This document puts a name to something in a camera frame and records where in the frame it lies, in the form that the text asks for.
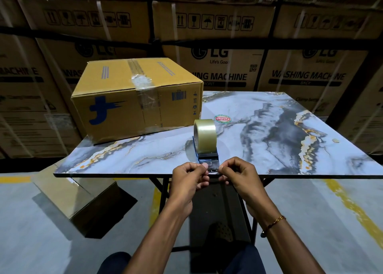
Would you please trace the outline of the person's right hand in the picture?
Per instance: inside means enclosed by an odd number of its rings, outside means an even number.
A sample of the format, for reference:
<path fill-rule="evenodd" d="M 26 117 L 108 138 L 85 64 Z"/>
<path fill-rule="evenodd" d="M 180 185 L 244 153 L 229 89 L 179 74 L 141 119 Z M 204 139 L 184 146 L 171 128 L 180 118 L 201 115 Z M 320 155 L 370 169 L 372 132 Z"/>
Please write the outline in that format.
<path fill-rule="evenodd" d="M 245 201 L 252 217 L 257 217 L 269 198 L 255 166 L 235 156 L 224 161 L 218 172 L 221 175 L 238 176 L 238 186 L 235 189 Z"/>

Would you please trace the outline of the person's left hand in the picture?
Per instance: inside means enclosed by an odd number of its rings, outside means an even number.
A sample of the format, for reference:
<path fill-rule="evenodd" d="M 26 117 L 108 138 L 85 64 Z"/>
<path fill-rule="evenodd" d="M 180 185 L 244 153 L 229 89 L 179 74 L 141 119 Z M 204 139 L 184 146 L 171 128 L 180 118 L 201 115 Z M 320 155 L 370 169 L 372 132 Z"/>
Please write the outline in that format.
<path fill-rule="evenodd" d="M 173 170 L 169 201 L 179 208 L 183 218 L 187 218 L 192 212 L 192 199 L 198 191 L 195 190 L 196 180 L 208 174 L 206 163 L 186 162 Z"/>

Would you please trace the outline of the clear packing tape roll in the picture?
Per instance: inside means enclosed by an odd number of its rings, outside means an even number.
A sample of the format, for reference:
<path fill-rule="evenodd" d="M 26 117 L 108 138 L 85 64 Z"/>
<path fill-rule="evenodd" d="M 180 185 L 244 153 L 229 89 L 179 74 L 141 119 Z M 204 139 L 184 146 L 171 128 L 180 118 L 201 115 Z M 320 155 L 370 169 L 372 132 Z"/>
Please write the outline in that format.
<path fill-rule="evenodd" d="M 196 139 L 196 148 L 198 153 L 209 153 L 217 148 L 216 126 L 212 119 L 197 119 L 194 121 L 193 136 Z M 209 170 L 210 174 L 217 174 L 217 170 Z"/>

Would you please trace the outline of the person's right forearm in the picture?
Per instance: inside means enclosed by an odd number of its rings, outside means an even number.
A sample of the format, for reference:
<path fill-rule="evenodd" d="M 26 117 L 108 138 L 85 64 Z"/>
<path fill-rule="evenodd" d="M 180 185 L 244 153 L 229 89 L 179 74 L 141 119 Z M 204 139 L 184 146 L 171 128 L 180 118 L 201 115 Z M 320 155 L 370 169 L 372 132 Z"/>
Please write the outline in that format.
<path fill-rule="evenodd" d="M 306 245 L 274 204 L 266 204 L 254 217 L 283 274 L 325 274 Z"/>

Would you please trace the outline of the person's left forearm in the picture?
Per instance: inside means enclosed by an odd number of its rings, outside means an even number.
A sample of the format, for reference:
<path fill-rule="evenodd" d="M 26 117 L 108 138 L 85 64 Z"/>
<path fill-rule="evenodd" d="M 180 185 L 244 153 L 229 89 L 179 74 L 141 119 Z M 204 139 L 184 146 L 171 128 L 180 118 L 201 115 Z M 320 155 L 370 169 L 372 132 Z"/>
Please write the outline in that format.
<path fill-rule="evenodd" d="M 192 210 L 170 200 L 146 233 L 122 274 L 163 274 L 176 238 Z"/>

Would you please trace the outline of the blue tape dispenser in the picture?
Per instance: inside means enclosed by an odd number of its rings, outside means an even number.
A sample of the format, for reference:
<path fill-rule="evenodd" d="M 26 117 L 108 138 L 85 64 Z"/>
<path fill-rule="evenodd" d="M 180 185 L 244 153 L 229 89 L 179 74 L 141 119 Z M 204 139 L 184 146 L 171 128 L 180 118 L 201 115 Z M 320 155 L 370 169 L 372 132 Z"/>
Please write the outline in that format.
<path fill-rule="evenodd" d="M 219 155 L 217 148 L 215 148 L 212 152 L 209 153 L 198 153 L 197 148 L 196 148 L 196 139 L 193 136 L 193 145 L 194 145 L 194 150 L 196 153 L 197 160 L 200 164 L 207 163 L 208 164 L 208 169 L 209 170 L 217 170 L 213 169 L 213 167 L 219 167 Z"/>

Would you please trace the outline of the person's dark shoe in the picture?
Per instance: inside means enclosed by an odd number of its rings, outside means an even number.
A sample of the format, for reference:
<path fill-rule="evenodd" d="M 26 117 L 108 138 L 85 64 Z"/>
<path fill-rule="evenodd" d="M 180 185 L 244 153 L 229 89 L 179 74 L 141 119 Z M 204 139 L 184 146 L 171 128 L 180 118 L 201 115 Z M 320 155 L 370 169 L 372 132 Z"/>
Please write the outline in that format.
<path fill-rule="evenodd" d="M 208 238 L 212 241 L 224 240 L 233 242 L 234 236 L 231 227 L 223 222 L 215 222 L 209 226 Z"/>

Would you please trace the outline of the person's dark blue trousers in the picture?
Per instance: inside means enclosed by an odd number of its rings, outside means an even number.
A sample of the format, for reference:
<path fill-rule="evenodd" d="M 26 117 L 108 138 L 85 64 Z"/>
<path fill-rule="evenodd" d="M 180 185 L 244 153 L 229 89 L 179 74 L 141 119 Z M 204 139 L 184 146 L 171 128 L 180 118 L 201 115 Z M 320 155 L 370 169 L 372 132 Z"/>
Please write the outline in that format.
<path fill-rule="evenodd" d="M 219 239 L 211 249 L 210 265 L 219 274 L 266 274 L 258 249 L 251 243 Z M 102 262 L 97 274 L 122 274 L 130 260 L 127 252 L 115 252 Z"/>

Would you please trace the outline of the brown taped cardboard box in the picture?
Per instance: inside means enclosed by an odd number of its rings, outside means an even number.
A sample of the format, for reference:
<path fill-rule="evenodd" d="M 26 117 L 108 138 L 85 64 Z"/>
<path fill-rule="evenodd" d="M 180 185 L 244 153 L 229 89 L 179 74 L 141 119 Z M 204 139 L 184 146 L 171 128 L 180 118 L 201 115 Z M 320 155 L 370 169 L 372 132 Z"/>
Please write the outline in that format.
<path fill-rule="evenodd" d="M 88 62 L 71 100 L 93 144 L 169 131 L 201 116 L 204 83 L 169 58 Z"/>

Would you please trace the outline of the plain brown cardboard box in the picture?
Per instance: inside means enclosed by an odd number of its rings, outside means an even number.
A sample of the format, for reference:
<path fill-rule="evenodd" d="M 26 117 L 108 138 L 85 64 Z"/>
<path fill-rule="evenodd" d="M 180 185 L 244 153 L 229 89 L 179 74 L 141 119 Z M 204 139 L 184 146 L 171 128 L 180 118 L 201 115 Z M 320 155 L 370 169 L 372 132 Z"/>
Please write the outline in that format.
<path fill-rule="evenodd" d="M 32 183 L 85 237 L 103 238 L 137 203 L 110 178 L 57 178 L 61 159 L 31 177 Z"/>

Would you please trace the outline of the stack of large appliance cartons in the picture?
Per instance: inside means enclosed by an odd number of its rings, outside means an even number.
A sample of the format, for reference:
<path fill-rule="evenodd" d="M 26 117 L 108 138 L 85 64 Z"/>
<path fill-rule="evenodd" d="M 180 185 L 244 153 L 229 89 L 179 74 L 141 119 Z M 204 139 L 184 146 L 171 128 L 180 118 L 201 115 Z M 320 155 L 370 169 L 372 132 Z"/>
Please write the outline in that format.
<path fill-rule="evenodd" d="M 325 121 L 383 44 L 383 0 L 0 0 L 0 140 L 69 156 L 88 62 L 169 58 L 204 90 L 286 92 Z"/>

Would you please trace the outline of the black folding table frame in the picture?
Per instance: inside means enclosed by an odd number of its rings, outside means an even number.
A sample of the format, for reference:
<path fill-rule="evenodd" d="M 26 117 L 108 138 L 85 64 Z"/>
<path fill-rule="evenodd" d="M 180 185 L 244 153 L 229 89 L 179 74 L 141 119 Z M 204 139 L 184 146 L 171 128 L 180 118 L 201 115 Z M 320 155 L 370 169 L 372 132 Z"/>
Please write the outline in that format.
<path fill-rule="evenodd" d="M 149 226 L 151 227 L 159 214 L 162 212 L 163 208 L 165 207 L 165 204 L 169 198 L 169 192 L 170 192 L 170 185 L 171 185 L 171 178 L 170 177 L 160 177 L 156 178 L 153 176 L 149 177 L 149 180 L 153 183 L 156 190 L 155 192 L 158 192 L 157 194 L 154 193 L 153 195 L 153 203 L 152 203 L 152 209 L 151 209 L 151 217 L 150 217 L 150 223 Z M 242 214 L 244 216 L 244 220 L 246 223 L 247 231 L 249 234 L 249 238 L 251 240 L 251 243 L 255 244 L 256 241 L 256 232 L 257 232 L 257 222 L 256 219 L 253 218 L 252 223 L 250 224 L 250 220 L 245 213 L 246 207 L 244 205 L 244 202 L 242 199 L 240 199 L 240 204 L 242 208 Z M 201 247 L 192 247 L 192 246 L 180 246 L 180 247 L 173 247 L 172 252 L 200 252 Z"/>

